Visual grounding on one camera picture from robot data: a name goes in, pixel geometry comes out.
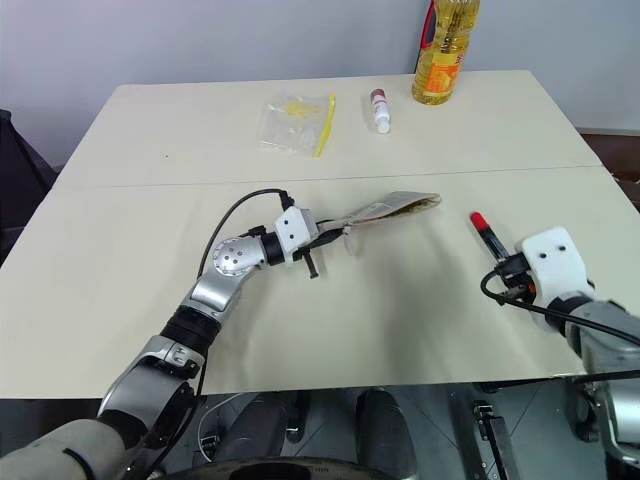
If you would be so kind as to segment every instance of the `white wall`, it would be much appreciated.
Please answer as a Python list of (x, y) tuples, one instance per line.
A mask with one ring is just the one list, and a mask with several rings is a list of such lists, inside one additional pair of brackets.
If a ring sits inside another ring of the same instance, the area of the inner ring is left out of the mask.
[[(122, 83), (412, 71), (427, 0), (3, 0), (0, 106), (64, 163)], [(467, 69), (532, 70), (578, 127), (640, 131), (638, 0), (483, 0)]]

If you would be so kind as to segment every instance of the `red-tipped marker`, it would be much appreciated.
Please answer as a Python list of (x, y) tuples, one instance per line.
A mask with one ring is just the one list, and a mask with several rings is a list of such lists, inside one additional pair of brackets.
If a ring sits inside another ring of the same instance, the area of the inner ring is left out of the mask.
[(498, 240), (498, 237), (493, 233), (493, 230), (491, 230), (491, 227), (480, 212), (473, 212), (469, 215), (469, 219), (496, 260), (504, 260), (509, 256), (509, 252)]

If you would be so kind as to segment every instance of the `cooking oil bottle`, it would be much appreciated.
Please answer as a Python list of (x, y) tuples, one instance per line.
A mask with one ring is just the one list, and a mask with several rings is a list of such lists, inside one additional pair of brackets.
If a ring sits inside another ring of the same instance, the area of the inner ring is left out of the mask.
[[(435, 35), (432, 42), (425, 42), (423, 38), (411, 87), (413, 98), (427, 105), (439, 105), (451, 96), (480, 7), (480, 0), (433, 1)], [(427, 34), (432, 14), (433, 4), (427, 12), (423, 36)]]

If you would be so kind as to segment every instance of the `white bottle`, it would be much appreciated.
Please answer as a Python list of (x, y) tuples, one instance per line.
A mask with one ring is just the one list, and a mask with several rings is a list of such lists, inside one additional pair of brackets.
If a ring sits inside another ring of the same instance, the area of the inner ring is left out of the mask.
[(373, 121), (376, 123), (378, 133), (389, 133), (391, 115), (384, 90), (376, 88), (370, 95), (371, 108), (373, 109)]

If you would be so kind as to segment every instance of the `white table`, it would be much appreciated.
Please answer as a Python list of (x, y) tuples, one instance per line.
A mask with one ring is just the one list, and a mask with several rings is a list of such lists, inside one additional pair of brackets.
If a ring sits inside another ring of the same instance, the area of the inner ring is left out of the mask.
[[(566, 226), (598, 292), (638, 312), (635, 210), (530, 74), (464, 74), (435, 109), (415, 103), (409, 83), (118, 89), (0, 270), (0, 397), (101, 396), (191, 286), (212, 225), (266, 186), (287, 189), (318, 218), (392, 190), (438, 192), (443, 203), (359, 232), (357, 257), (341, 242), (323, 248), (316, 280), (302, 264), (256, 274), (216, 339), (205, 393), (581, 372), (563, 338), (482, 296), (493, 261), (467, 215), (482, 211), (509, 246)], [(321, 158), (256, 146), (261, 106), (283, 87), (337, 94)], [(388, 136), (366, 130), (353, 98), (374, 87), (392, 101)], [(228, 124), (205, 123), (216, 118), (209, 108), (221, 114), (233, 98)], [(457, 143), (443, 127), (456, 119), (465, 126)], [(252, 201), (221, 238), (272, 221), (278, 209), (274, 199)]]

